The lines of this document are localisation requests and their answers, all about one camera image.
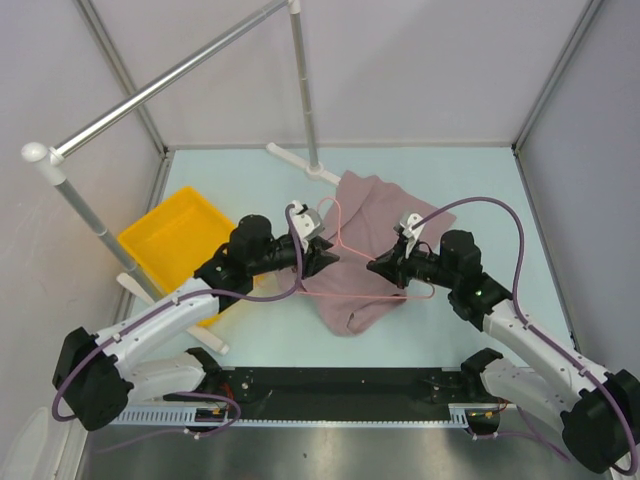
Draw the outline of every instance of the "light blue table surface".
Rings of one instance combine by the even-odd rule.
[[[549,267],[513,155],[508,148],[323,148],[326,168],[341,175],[378,175],[436,206],[463,197],[496,197],[511,205],[524,224],[526,252],[520,287],[523,308],[551,333],[571,345]],[[164,198],[191,185],[237,222],[244,215],[267,216],[274,235],[285,232],[284,208],[293,199],[310,206],[335,188],[306,178],[301,170],[261,149],[179,150],[175,153]],[[511,289],[518,249],[516,227],[499,207],[472,204],[452,211],[454,228],[473,232],[485,270]],[[262,292],[276,293],[273,278]],[[428,293],[413,282],[410,294]],[[459,367],[485,347],[524,365],[513,352],[452,311],[447,292],[432,300],[410,300],[355,337],[337,337],[324,325],[307,297],[293,296],[271,304],[241,302],[211,331],[230,346],[221,365],[281,367]],[[153,354],[173,356],[200,345],[186,333]]]

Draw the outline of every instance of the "white wall panel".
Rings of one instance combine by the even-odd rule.
[[[266,0],[95,0],[138,84]],[[510,144],[586,0],[303,0],[319,140]],[[169,144],[304,138],[278,12],[151,103]]]
[[[640,2],[605,2],[523,148],[583,351],[640,375]]]
[[[116,261],[25,164],[122,98],[70,0],[8,0],[0,15],[0,463],[20,426],[53,399],[65,335],[113,319]],[[118,232],[139,217],[158,157],[133,116],[73,155],[69,179]]]

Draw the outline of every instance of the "white bracket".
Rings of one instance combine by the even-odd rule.
[[[302,250],[306,252],[309,249],[309,240],[317,237],[324,230],[324,224],[318,212],[306,205],[302,205],[298,200],[291,202],[293,208],[289,211],[293,227],[298,233]]]
[[[424,225],[421,225],[415,230],[413,228],[413,226],[416,225],[420,220],[422,220],[422,217],[417,213],[407,212],[402,216],[400,222],[398,223],[400,233],[402,234],[402,236],[409,240],[409,242],[407,243],[407,250],[404,253],[405,258],[409,258],[409,255],[411,255],[411,251],[420,240],[420,235],[422,234]]]

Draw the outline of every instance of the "metal rod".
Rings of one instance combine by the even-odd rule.
[[[126,272],[131,275],[144,291],[147,292],[154,300],[160,300],[162,295],[158,292],[153,282],[147,278],[140,266],[129,256],[127,251],[122,248],[116,237],[102,223],[102,220],[95,214],[91,207],[84,201],[78,191],[71,185],[69,180],[65,180],[55,186],[56,190],[71,205],[84,222],[93,230],[93,233],[100,241],[109,249],[111,253],[118,259]]]
[[[240,21],[222,35],[202,47],[200,50],[188,56],[155,80],[149,82],[134,95],[131,95],[129,98],[113,107],[86,127],[74,133],[62,143],[56,145],[55,150],[57,155],[63,158],[68,157],[88,141],[98,136],[118,120],[122,119],[125,115],[138,108],[154,95],[160,93],[205,60],[211,58],[227,45],[247,33],[253,27],[262,23],[285,5],[287,5],[287,0],[272,0],[257,12],[252,13],[247,18]]]
[[[304,131],[307,137],[309,149],[309,168],[319,168],[318,146],[316,145],[316,128],[313,121],[313,109],[311,108],[311,92],[309,90],[309,76],[307,74],[307,61],[304,55],[304,42],[302,40],[302,23],[300,13],[291,13],[291,29],[293,30],[293,45],[296,50],[296,62],[298,64],[298,80],[300,81],[300,95],[302,96],[302,113],[304,115]]]
[[[562,309],[562,313],[564,314],[565,322],[567,327],[569,328],[569,332],[571,335],[571,340],[573,340],[573,348],[575,348],[578,352],[580,352],[580,344],[578,343],[578,338],[576,336],[576,330],[574,328],[575,322],[573,319],[575,315],[573,315],[573,310],[569,307],[569,303],[567,302],[567,298],[563,292],[567,291],[563,289],[563,283],[560,281],[560,276],[558,275],[558,269],[556,268],[557,262],[554,261],[554,255],[551,253],[549,237],[544,227],[542,226],[542,219],[540,218],[540,209],[537,207],[536,198],[534,195],[534,191],[531,188],[531,183],[529,182],[530,176],[527,175],[526,172],[526,162],[524,161],[522,152],[513,153],[513,157],[516,162],[516,167],[518,167],[518,173],[520,174],[520,181],[522,182],[522,187],[524,188],[525,196],[527,197],[527,203],[529,204],[529,208],[531,209],[531,214],[533,216],[533,223],[536,226],[536,230],[538,236],[540,237],[540,242],[542,243],[542,252],[544,253],[545,260],[547,261],[547,265],[549,266],[549,272],[551,273],[551,280],[553,282],[553,286],[555,288],[556,294],[558,295],[558,300],[560,301],[560,308]]]
[[[545,82],[542,91],[538,95],[538,98],[536,98],[531,111],[527,115],[524,125],[520,129],[520,133],[518,134],[518,137],[516,138],[516,141],[513,145],[516,152],[519,152],[522,149],[524,143],[527,141],[531,130],[533,130],[534,125],[540,117],[540,113],[547,104],[549,98],[551,97],[551,94],[555,91],[556,86],[567,70],[569,62],[574,57],[576,51],[578,50],[578,47],[582,44],[586,33],[589,31],[589,28],[593,24],[596,15],[601,10],[601,7],[604,3],[604,0],[590,0],[582,11],[580,19],[576,23],[573,32],[571,32],[567,43],[562,49],[560,57],[551,70],[549,78]]]
[[[171,170],[171,163],[173,162],[174,154],[175,152],[173,151],[167,152],[167,154],[164,155],[162,161],[158,165],[158,170],[156,171],[155,180],[153,182],[153,186],[151,187],[151,191],[149,192],[149,198],[147,200],[147,206],[144,210],[144,213],[149,213],[160,204],[160,201],[162,200],[162,194],[164,193],[164,189],[167,184],[167,177],[169,176],[169,172]],[[129,317],[129,315],[131,314],[131,307],[133,306],[133,300],[135,298],[135,295],[132,294],[129,290],[127,290],[126,288],[122,289],[120,299],[118,300],[118,308],[116,310],[116,314],[114,315],[114,325]]]
[[[113,76],[115,77],[118,85],[122,92],[127,95],[133,95],[138,88],[135,86],[133,79],[131,78],[131,74],[124,64],[122,57],[118,53],[107,29],[98,14],[93,2],[91,0],[74,0],[80,15],[84,19],[87,24],[87,28],[91,32],[93,39],[95,40],[98,48],[102,52],[107,65],[111,69]],[[142,122],[144,129],[147,132],[147,135],[151,139],[153,146],[157,150],[158,154],[164,156],[165,153],[165,145],[162,141],[162,137],[160,136],[160,132],[158,132],[158,127],[156,127],[147,107],[141,105],[137,110],[136,114],[138,118]]]

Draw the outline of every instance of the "vertical metal pole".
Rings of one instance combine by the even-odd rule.
[[[158,292],[151,280],[147,278],[140,266],[129,256],[127,251],[122,248],[122,245],[120,245],[116,237],[113,236],[100,218],[91,210],[91,207],[84,201],[69,180],[64,180],[62,183],[55,185],[55,188],[76,213],[80,215],[85,223],[89,225],[89,228],[93,230],[93,233],[97,235],[100,241],[113,253],[126,272],[144,288],[144,291],[147,292],[151,298],[160,300],[162,295]]]
[[[316,145],[316,128],[313,122],[313,109],[311,108],[307,61],[304,55],[304,42],[302,40],[299,2],[292,2],[290,4],[289,13],[291,17],[291,29],[293,30],[293,45],[296,50],[296,62],[298,64],[298,80],[300,82],[300,94],[302,96],[304,130],[307,136],[307,148],[309,148],[309,168],[313,171],[317,170],[320,164],[318,161],[318,147]]]
[[[536,124],[542,110],[545,105],[549,101],[551,94],[555,91],[556,87],[560,83],[560,80],[564,76],[564,73],[567,71],[567,67],[569,63],[573,59],[575,53],[578,51],[578,47],[582,45],[586,34],[589,32],[591,25],[593,25],[594,20],[597,18],[598,13],[602,9],[604,5],[604,0],[589,0],[584,10],[582,11],[582,15],[578,20],[573,32],[567,43],[564,45],[562,49],[562,53],[560,57],[556,61],[553,69],[551,70],[551,74],[542,88],[542,91],[538,95],[531,111],[527,115],[527,118],[524,122],[524,125],[520,129],[520,133],[514,142],[514,150],[519,152],[522,150],[522,146],[527,141],[531,130],[533,130],[534,125]]]
[[[80,15],[87,24],[91,35],[98,45],[98,48],[102,52],[107,65],[109,65],[111,72],[120,85],[120,89],[127,96],[133,95],[134,93],[136,93],[138,88],[133,83],[131,74],[129,73],[129,70],[127,70],[127,67],[122,61],[122,57],[113,44],[113,41],[111,40],[111,37],[109,36],[109,33],[107,32],[107,29],[104,26],[104,23],[102,22],[102,19],[100,18],[100,15],[98,14],[95,6],[91,2],[91,0],[74,0],[74,3],[76,4],[78,11],[80,12]],[[153,122],[153,119],[151,118],[147,107],[144,105],[140,105],[136,110],[136,113],[138,114],[138,117],[140,118],[144,129],[147,131],[151,142],[158,151],[158,154],[164,156],[164,142],[162,141],[162,137],[160,137],[158,127],[156,127],[155,123]]]

